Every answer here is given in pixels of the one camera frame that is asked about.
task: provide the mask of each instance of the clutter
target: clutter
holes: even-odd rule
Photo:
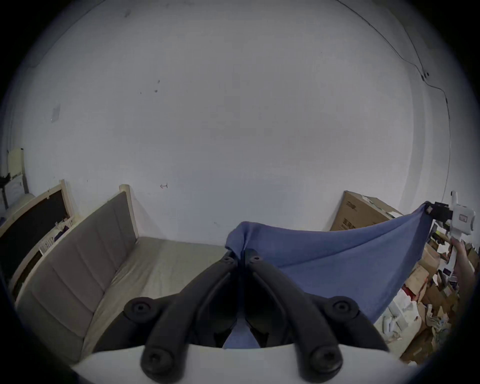
[[[431,247],[430,248],[432,249],[432,252],[430,252],[427,247],[429,247],[428,244],[425,245],[422,257],[418,261],[418,264],[428,271],[428,280],[430,280],[438,271],[438,266],[440,265],[440,255]]]
[[[425,281],[425,283],[423,283],[423,287],[421,288],[420,290],[420,293],[414,297],[414,301],[416,301],[417,303],[421,302],[421,300],[423,299],[423,296],[425,296],[425,292],[427,291],[427,285],[428,285],[428,282]]]
[[[457,295],[450,284],[442,290],[434,284],[427,289],[422,302],[425,305],[431,304],[435,313],[438,313],[440,308],[448,313],[457,302]]]
[[[427,313],[425,315],[425,323],[428,327],[433,327],[435,331],[441,332],[444,329],[450,329],[450,324],[448,323],[448,315],[444,313],[442,307],[438,310],[436,316],[432,314],[432,305],[429,304],[427,307]]]
[[[471,248],[467,254],[468,261],[472,263],[473,269],[477,271],[479,266],[479,254],[474,248]]]
[[[441,254],[441,253],[448,253],[449,248],[450,248],[450,244],[449,244],[449,243],[439,244],[439,245],[438,245],[438,248],[437,248],[437,252],[440,253],[440,254]]]
[[[420,316],[420,319],[421,319],[421,326],[420,326],[419,331],[417,332],[417,335],[419,335],[419,334],[422,333],[425,329],[428,328],[427,323],[426,323],[427,308],[425,307],[424,304],[422,304],[421,302],[419,302],[419,303],[417,304],[417,310],[418,310],[418,313],[419,313],[419,316]]]
[[[345,191],[331,231],[368,227],[403,216],[376,197]]]
[[[434,250],[436,250],[436,251],[438,250],[438,244],[435,240],[430,240],[428,242],[428,245],[430,245]]]
[[[393,334],[393,329],[395,328],[395,321],[398,317],[384,316],[383,320],[383,331],[387,337],[391,337]]]
[[[410,296],[402,289],[393,298],[388,309],[395,316],[396,323],[401,331],[412,324],[419,315],[417,303],[412,301]]]
[[[405,281],[405,286],[417,296],[428,279],[428,276],[429,272],[421,265],[417,265],[415,270],[410,274],[410,277]]]
[[[414,361],[417,364],[423,363],[432,353],[437,350],[433,328],[427,328],[421,332],[408,346],[400,358],[402,361]]]

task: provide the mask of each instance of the blue towel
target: blue towel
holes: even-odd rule
[[[371,227],[334,232],[242,222],[225,246],[239,258],[245,249],[257,251],[304,292],[352,298],[375,322],[421,258],[432,225],[423,208]],[[242,337],[247,335],[232,332],[224,348],[258,347],[240,342]]]

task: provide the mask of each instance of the white wall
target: white wall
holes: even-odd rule
[[[387,9],[349,3],[416,60]],[[9,134],[31,191],[65,178],[86,215],[128,183],[144,235],[224,244],[243,220],[322,230],[343,190],[404,212],[443,192],[448,159],[430,140],[448,147],[441,100],[334,1],[105,1],[18,84]],[[470,148],[477,106],[452,99],[452,121],[468,108],[452,129]],[[468,161],[450,184],[475,176],[478,154]],[[457,188],[475,207],[477,185]]]

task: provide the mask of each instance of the cardboard box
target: cardboard box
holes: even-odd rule
[[[433,284],[425,292],[422,303],[425,305],[431,304],[435,314],[438,313],[440,307],[442,307],[444,313],[449,313],[457,300],[456,292],[451,285],[447,285],[442,290],[439,290],[439,288]]]
[[[331,231],[363,228],[402,216],[400,212],[376,197],[345,191]]]
[[[435,251],[437,251],[438,249],[438,244],[435,240],[433,239],[430,239],[430,241],[428,242],[428,245],[430,245],[433,249],[435,249]]]
[[[419,331],[417,332],[416,336],[421,334],[425,329],[427,329],[427,323],[425,322],[425,316],[427,314],[427,307],[423,305],[422,303],[417,303],[417,309],[419,311],[419,316],[421,318],[421,326]]]
[[[422,257],[418,261],[418,264],[428,271],[428,280],[430,280],[432,276],[436,274],[438,271],[438,267],[440,265],[440,255],[437,252],[435,252],[431,247],[430,248],[435,253],[428,251],[426,248],[427,246],[429,247],[428,244],[425,244]]]
[[[405,286],[410,289],[415,296],[418,296],[427,278],[428,271],[421,265],[417,265],[415,270],[405,281]]]
[[[433,258],[438,259],[440,257],[440,254],[432,248],[430,244],[425,244],[425,247],[423,247]]]
[[[434,331],[427,328],[410,343],[400,359],[422,364],[436,349]]]
[[[473,248],[471,248],[468,252],[467,258],[472,263],[473,268],[477,270],[477,267],[479,265],[479,255]]]
[[[415,297],[415,301],[420,303],[425,296],[425,292],[427,291],[427,282],[423,283],[423,287],[420,290],[420,293]]]

